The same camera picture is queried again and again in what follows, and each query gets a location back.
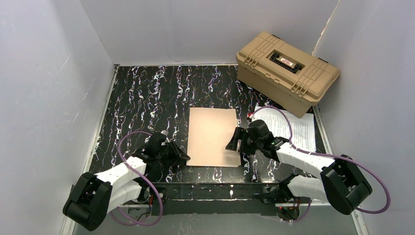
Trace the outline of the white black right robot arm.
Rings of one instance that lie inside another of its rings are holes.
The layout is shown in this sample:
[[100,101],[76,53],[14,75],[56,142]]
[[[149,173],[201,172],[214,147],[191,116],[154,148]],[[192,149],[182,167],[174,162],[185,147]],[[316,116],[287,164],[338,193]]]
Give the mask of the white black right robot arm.
[[288,164],[311,174],[291,174],[276,187],[265,187],[254,197],[264,204],[288,201],[298,197],[328,202],[338,212],[349,215],[372,193],[372,187],[360,169],[350,161],[311,156],[295,150],[289,140],[275,137],[262,120],[247,128],[237,127],[226,150],[265,157]]

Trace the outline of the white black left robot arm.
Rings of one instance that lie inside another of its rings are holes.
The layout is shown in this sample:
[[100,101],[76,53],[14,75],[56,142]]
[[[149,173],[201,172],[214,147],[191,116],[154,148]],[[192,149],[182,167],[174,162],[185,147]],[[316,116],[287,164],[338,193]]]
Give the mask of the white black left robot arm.
[[162,216],[165,194],[144,175],[147,165],[156,161],[169,166],[182,165],[191,159],[163,132],[149,134],[148,142],[127,159],[120,148],[117,151],[122,163],[97,174],[83,173],[63,206],[63,215],[88,231],[97,229],[114,209],[139,199],[143,189],[140,181],[149,186],[149,198],[158,200]]

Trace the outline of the printed white paper sheet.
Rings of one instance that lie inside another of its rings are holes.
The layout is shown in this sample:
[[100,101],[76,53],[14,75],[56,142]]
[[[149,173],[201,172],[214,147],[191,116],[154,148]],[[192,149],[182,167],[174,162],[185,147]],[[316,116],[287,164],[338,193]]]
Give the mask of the printed white paper sheet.
[[275,137],[290,137],[289,126],[283,116],[286,115],[292,127],[292,142],[294,145],[306,151],[316,151],[313,114],[305,114],[302,118],[298,118],[286,110],[279,112],[272,108],[262,110],[259,108],[259,106],[255,107],[256,113],[254,114],[253,120],[263,120]]

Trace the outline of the beige paper folder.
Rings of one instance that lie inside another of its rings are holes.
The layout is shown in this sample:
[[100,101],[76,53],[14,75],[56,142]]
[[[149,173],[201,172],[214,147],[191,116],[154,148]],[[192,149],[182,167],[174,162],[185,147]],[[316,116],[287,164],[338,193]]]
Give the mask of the beige paper folder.
[[235,109],[192,107],[189,112],[187,166],[238,167],[227,160],[226,145],[237,127]]

